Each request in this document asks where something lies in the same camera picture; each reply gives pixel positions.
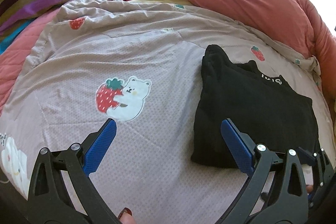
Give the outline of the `left hand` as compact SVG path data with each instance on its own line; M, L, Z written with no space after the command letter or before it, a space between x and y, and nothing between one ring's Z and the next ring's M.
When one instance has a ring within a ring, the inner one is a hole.
M132 216L132 212L129 208L125 207L120 214L118 215L118 219L122 224L136 224L134 217Z

